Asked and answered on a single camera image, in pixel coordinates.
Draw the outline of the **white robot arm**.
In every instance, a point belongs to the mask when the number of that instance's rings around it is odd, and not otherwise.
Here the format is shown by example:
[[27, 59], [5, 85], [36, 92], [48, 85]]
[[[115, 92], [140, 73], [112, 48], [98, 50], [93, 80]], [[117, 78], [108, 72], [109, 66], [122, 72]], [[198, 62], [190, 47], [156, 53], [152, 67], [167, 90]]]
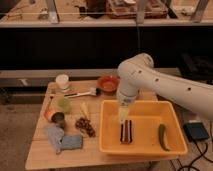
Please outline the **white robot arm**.
[[213, 85], [168, 75], [154, 69], [153, 58], [138, 54], [121, 62], [116, 96], [121, 105], [133, 103], [142, 87], [213, 121]]

